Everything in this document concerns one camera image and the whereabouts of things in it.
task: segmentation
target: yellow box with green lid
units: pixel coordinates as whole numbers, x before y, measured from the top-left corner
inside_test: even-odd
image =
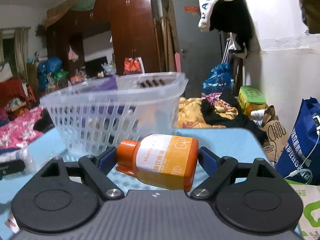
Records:
[[[242,86],[239,92],[239,104],[244,114],[250,117],[251,111],[266,108],[266,99],[255,87]]]

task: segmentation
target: orange bag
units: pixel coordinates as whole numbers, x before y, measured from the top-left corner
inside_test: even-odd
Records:
[[[132,50],[132,57],[124,59],[124,74],[139,74],[141,73],[141,63],[136,57],[136,50]]]

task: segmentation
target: red sign on door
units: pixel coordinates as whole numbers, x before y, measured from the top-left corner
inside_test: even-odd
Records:
[[[200,12],[200,8],[198,6],[185,6],[184,7],[185,12]]]

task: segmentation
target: orange bottle cap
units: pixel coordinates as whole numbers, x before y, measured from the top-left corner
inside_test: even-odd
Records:
[[[132,170],[132,156],[134,148],[139,142],[123,140],[117,149],[116,160],[119,166]]]

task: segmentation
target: plastic basket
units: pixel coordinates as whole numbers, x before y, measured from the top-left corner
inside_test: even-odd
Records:
[[[101,91],[109,81],[83,82],[40,99],[69,152],[97,156],[124,139],[173,132],[188,82],[184,73],[117,76],[117,89]]]

